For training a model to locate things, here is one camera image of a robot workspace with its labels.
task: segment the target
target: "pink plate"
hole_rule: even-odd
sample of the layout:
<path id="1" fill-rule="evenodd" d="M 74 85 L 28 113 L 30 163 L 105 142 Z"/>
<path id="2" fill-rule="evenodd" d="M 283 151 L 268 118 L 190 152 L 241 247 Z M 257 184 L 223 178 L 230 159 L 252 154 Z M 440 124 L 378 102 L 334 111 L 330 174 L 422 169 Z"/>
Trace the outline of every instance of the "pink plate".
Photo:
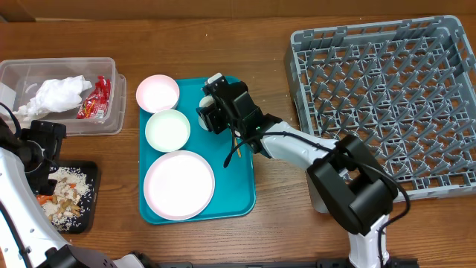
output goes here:
<path id="1" fill-rule="evenodd" d="M 215 176 L 203 157 L 190 151 L 166 153 L 144 180 L 147 205 L 167 220 L 186 220 L 202 212 L 215 191 Z"/>
<path id="2" fill-rule="evenodd" d="M 177 82 L 162 74 L 144 79 L 135 92 L 135 99 L 139 106 L 150 113 L 175 109 L 179 96 L 180 90 Z"/>

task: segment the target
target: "white cloth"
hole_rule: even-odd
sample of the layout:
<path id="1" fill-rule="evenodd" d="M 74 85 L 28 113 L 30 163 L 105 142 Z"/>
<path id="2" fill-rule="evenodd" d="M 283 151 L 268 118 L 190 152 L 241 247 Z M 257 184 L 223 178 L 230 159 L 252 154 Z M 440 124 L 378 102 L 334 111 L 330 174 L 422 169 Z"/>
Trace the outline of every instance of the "white cloth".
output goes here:
<path id="1" fill-rule="evenodd" d="M 63 80 L 46 80 L 35 97 L 13 114 L 22 120 L 33 120 L 45 117 L 49 112 L 68 111 L 82 104 L 81 92 L 91 87 L 91 82 L 84 80 L 82 75 Z"/>

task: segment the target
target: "black tray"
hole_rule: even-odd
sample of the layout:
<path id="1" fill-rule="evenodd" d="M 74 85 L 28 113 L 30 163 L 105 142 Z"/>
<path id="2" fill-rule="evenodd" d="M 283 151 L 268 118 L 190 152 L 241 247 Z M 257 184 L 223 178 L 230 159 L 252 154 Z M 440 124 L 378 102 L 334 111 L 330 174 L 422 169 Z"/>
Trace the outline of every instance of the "black tray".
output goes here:
<path id="1" fill-rule="evenodd" d="M 101 180 L 101 174 L 96 163 L 93 161 L 81 161 L 81 160 L 59 160 L 57 164 L 63 168 L 80 168 L 81 172 L 86 175 L 86 184 L 89 184 L 89 194 L 91 199 L 88 202 L 89 197 L 81 197 L 78 205 L 84 208 L 84 212 L 80 217 L 76 218 L 76 223 L 80 223 L 78 227 L 71 226 L 68 231 L 58 231 L 61 234 L 79 234 L 88 231 L 92 227 L 94 220 L 94 211 L 96 210 L 97 192 L 99 191 L 99 184 Z"/>

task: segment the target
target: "clear plastic bin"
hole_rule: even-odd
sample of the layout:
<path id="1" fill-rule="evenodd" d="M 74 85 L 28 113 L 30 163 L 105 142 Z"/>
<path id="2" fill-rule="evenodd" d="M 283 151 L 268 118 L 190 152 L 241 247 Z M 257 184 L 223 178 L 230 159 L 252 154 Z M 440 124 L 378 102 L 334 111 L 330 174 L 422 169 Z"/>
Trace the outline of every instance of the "clear plastic bin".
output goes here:
<path id="1" fill-rule="evenodd" d="M 101 119 L 76 119 L 79 107 L 66 112 L 52 112 L 41 120 L 66 125 L 71 135 L 113 135 L 121 131 L 126 111 L 126 78 L 118 74 L 111 58 L 62 58 L 35 60 L 5 60 L 0 63 L 0 83 L 16 92 L 13 111 L 33 98 L 45 80 L 84 76 L 93 85 L 81 93 L 83 101 L 94 90 L 98 76 L 111 80 L 111 97 L 106 115 Z M 14 131 L 10 118 L 0 115 Z M 21 121 L 22 128 L 30 122 Z"/>

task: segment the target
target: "metal grid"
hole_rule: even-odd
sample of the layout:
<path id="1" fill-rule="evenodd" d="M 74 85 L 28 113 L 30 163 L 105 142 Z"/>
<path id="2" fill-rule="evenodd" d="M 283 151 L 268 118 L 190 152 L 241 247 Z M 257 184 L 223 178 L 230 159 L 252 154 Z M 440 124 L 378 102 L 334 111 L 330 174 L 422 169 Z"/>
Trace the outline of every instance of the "metal grid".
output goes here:
<path id="1" fill-rule="evenodd" d="M 303 131 L 358 136 L 413 199 L 476 191 L 476 60 L 456 18 L 298 31 L 286 61 Z"/>

